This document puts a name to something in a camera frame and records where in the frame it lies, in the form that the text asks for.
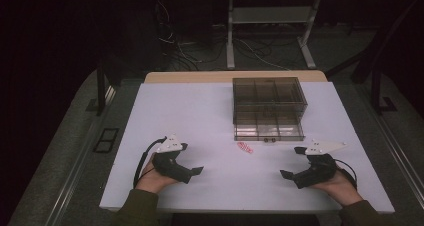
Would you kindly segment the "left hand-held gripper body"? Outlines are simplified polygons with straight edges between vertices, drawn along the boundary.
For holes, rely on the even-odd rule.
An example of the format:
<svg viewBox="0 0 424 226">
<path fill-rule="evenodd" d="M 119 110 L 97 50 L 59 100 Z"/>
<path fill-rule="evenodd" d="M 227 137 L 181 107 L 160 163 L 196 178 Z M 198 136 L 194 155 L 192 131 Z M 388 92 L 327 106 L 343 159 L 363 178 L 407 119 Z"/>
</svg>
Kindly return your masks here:
<svg viewBox="0 0 424 226">
<path fill-rule="evenodd" d="M 192 177 L 191 170 L 179 165 L 176 161 L 178 155 L 186 148 L 187 145 L 182 144 L 175 134 L 167 137 L 156 149 L 153 158 L 156 171 L 163 176 L 188 184 Z"/>
</svg>

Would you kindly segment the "red and white striped packet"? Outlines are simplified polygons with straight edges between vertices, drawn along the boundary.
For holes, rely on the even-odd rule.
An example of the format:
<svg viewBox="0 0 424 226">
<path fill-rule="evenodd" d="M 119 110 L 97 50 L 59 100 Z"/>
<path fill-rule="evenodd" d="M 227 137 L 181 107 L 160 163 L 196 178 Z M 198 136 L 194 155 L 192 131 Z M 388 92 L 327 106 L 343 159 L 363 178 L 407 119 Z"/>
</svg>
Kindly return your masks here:
<svg viewBox="0 0 424 226">
<path fill-rule="evenodd" d="M 243 150 L 243 151 L 245 151 L 249 154 L 253 153 L 253 149 L 248 144 L 246 144 L 245 142 L 238 142 L 237 145 L 241 150 Z"/>
</svg>

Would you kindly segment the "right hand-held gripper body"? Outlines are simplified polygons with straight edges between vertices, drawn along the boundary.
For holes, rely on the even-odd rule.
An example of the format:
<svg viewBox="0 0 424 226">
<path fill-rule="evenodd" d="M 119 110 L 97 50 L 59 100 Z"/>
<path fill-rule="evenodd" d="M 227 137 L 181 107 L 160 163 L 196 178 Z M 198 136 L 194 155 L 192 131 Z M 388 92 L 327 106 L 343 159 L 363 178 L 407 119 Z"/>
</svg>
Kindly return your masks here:
<svg viewBox="0 0 424 226">
<path fill-rule="evenodd" d="M 346 146 L 344 142 L 313 140 L 308 147 L 295 147 L 295 153 L 305 155 L 310 163 L 307 170 L 293 175 L 296 186 L 302 189 L 331 179 L 337 165 L 330 152 Z"/>
</svg>

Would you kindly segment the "clear smoky plastic drawer box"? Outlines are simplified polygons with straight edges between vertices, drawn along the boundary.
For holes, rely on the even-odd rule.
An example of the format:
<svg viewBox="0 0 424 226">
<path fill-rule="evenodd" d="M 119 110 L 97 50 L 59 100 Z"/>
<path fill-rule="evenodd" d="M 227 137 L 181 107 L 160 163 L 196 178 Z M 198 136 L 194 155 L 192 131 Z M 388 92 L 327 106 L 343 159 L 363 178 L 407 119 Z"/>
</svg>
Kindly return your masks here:
<svg viewBox="0 0 424 226">
<path fill-rule="evenodd" d="M 303 141 L 308 103 L 297 77 L 234 78 L 236 141 Z"/>
</svg>

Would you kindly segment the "person's right hand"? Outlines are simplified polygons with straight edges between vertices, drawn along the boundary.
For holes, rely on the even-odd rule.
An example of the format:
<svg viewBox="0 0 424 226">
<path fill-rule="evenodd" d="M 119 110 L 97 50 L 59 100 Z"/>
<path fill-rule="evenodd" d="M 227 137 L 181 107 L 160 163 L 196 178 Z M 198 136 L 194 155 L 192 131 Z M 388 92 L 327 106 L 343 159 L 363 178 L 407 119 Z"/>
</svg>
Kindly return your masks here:
<svg viewBox="0 0 424 226">
<path fill-rule="evenodd" d="M 314 184 L 312 185 L 312 188 L 327 193 L 342 207 L 346 207 L 363 200 L 355 187 L 340 170 L 337 170 L 335 175 L 328 181 Z"/>
</svg>

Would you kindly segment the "black metal stand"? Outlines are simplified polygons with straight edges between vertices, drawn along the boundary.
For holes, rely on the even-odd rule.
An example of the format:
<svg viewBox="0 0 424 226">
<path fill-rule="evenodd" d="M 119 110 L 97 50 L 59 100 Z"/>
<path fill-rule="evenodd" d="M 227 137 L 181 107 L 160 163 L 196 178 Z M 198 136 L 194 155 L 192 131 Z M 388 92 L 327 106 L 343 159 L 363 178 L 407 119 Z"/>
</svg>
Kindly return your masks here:
<svg viewBox="0 0 424 226">
<path fill-rule="evenodd" d="M 106 108 L 109 95 L 109 86 L 107 85 L 107 76 L 102 62 L 97 64 L 96 68 L 96 97 L 91 99 L 86 107 L 87 112 L 95 112 L 101 116 Z"/>
<path fill-rule="evenodd" d="M 326 71 L 325 76 L 330 78 L 353 63 L 358 63 L 351 75 L 354 83 L 364 83 L 371 76 L 371 105 L 378 114 L 394 109 L 389 102 L 380 105 L 385 75 L 424 119 L 424 0 L 407 0 L 363 51 Z"/>
</svg>

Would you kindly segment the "black floor socket frame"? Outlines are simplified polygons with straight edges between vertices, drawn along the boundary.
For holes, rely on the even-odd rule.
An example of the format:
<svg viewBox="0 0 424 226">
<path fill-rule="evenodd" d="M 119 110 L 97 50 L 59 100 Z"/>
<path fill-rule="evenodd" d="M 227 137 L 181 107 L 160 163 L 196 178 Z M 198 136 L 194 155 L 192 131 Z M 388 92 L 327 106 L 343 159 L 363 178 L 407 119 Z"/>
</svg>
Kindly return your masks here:
<svg viewBox="0 0 424 226">
<path fill-rule="evenodd" d="M 118 128 L 104 128 L 93 151 L 95 153 L 109 153 L 113 148 L 118 132 Z"/>
</svg>

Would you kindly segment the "person's left hand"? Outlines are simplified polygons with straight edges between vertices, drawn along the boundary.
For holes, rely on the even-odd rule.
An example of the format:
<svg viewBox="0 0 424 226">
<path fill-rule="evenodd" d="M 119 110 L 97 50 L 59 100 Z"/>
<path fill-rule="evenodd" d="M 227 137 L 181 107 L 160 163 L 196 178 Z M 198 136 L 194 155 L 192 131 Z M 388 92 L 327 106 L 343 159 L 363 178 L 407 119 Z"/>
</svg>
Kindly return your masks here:
<svg viewBox="0 0 424 226">
<path fill-rule="evenodd" d="M 152 161 L 154 156 L 151 156 L 149 162 L 142 170 L 142 176 L 138 180 L 135 188 L 137 190 L 144 190 L 150 193 L 158 194 L 167 186 L 176 184 L 177 181 L 167 176 L 161 175 L 156 171 Z"/>
</svg>

